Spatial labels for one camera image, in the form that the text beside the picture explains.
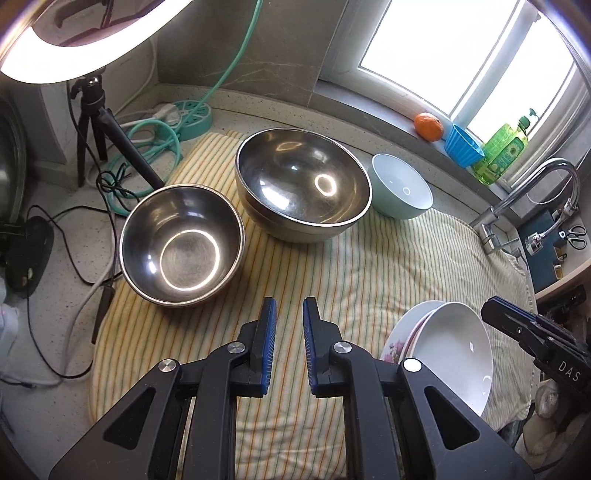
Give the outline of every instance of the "windowsill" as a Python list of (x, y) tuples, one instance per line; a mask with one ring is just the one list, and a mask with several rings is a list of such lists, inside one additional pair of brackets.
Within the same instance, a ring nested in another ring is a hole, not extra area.
[[(433, 143), (423, 140), (415, 132), (412, 120), (374, 100), (333, 83), (318, 80), (308, 107), (357, 125), (400, 145), (451, 175), (490, 205), (497, 204), (507, 196), (500, 186), (486, 187), (465, 168), (457, 165), (445, 153), (442, 140)], [(523, 217), (512, 210), (505, 216), (516, 227), (523, 223)]]

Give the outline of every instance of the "tripod leg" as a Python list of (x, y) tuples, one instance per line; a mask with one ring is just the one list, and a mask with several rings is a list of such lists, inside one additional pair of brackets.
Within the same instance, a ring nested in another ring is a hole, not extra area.
[(105, 133), (100, 129), (100, 126), (96, 122), (96, 117), (90, 117), (90, 123), (92, 124), (92, 132), (95, 136), (96, 150), (99, 153), (99, 161), (107, 162), (107, 143), (105, 140)]
[(127, 135), (125, 135), (125, 132), (119, 126), (117, 120), (115, 120), (113, 113), (111, 113), (110, 110), (101, 107), (96, 119), (102, 131), (105, 132), (106, 136), (113, 142), (113, 145), (117, 147), (122, 155), (129, 161), (131, 166), (142, 175), (144, 180), (147, 181), (154, 190), (164, 187), (162, 179), (158, 177), (158, 174), (152, 169), (152, 167), (150, 167), (148, 162), (146, 162), (142, 154), (139, 153), (137, 148), (135, 148), (135, 145), (129, 138), (127, 138)]
[(80, 129), (81, 135), (78, 135), (76, 145), (76, 158), (77, 158), (77, 170), (78, 170), (78, 188), (84, 185), (85, 177), (85, 163), (86, 163), (86, 137), (88, 136), (88, 122), (89, 117), (85, 113), (80, 114), (78, 120), (78, 129)]

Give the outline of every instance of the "window frame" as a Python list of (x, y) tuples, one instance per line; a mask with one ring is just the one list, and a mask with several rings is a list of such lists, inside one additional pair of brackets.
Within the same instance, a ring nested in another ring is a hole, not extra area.
[[(505, 74), (531, 26), (540, 17), (535, 6), (527, 0), (516, 3), (483, 66), (448, 115), (403, 86), (360, 67), (390, 3), (391, 0), (349, 0), (320, 78), (371, 98), (407, 118), (412, 119), (422, 112), (432, 113), (441, 120), (446, 132), (452, 123), (467, 128)], [(573, 63), (571, 73), (548, 107), (548, 114), (543, 115), (540, 125), (534, 125), (530, 132), (533, 135), (524, 153), (499, 180), (498, 183), (506, 191), (510, 192), (556, 150), (588, 98), (586, 84)]]

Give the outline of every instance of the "light blue bowl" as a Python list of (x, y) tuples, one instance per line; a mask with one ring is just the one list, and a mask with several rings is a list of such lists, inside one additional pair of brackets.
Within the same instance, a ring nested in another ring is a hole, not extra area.
[(408, 220), (433, 206), (433, 194), (419, 172), (398, 157), (379, 153), (369, 169), (374, 198), (372, 206), (381, 214)]

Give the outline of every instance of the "white plate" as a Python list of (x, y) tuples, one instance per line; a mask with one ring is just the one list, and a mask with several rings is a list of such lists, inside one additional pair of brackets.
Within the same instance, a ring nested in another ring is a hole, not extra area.
[(435, 310), (444, 303), (444, 301), (440, 300), (427, 300), (415, 305), (406, 312), (398, 321), (392, 332), (390, 332), (390, 336), (386, 341), (386, 345), (384, 346), (379, 359), (397, 364), (400, 354), (402, 353), (402, 348), (410, 336), (410, 333), (413, 331), (414, 326), (427, 313)]
[(432, 312), (408, 349), (466, 405), (482, 415), (492, 385), (492, 350), (486, 330), (469, 306), (450, 302)]
[(413, 327), (413, 330), (410, 332), (410, 335), (408, 335), (407, 341), (404, 342), (404, 346), (402, 347), (402, 352), (400, 353), (400, 357), (398, 358), (398, 364), (401, 364), (402, 361), (408, 357), (408, 351), (410, 350), (411, 345), (413, 344), (413, 340), (417, 337), (418, 331), (421, 329), (423, 324), (427, 321), (427, 319), (429, 318), (429, 315), (431, 315), (433, 312), (435, 312), (435, 310), (432, 310), (429, 313), (427, 313)]

